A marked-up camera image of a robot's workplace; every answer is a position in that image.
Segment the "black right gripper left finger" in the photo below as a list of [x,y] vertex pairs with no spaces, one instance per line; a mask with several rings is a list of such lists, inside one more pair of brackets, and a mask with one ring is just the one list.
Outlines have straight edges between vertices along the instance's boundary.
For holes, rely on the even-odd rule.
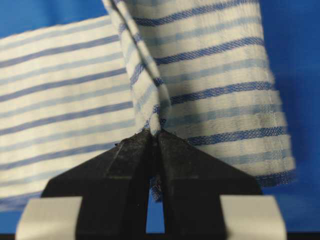
[[52,178],[28,201],[18,240],[141,240],[149,198],[148,130]]

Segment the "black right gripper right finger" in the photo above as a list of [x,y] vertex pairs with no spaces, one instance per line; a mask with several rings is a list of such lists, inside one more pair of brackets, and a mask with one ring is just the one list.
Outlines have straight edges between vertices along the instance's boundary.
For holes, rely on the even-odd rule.
[[284,240],[273,196],[256,179],[162,130],[157,166],[165,233],[173,240]]

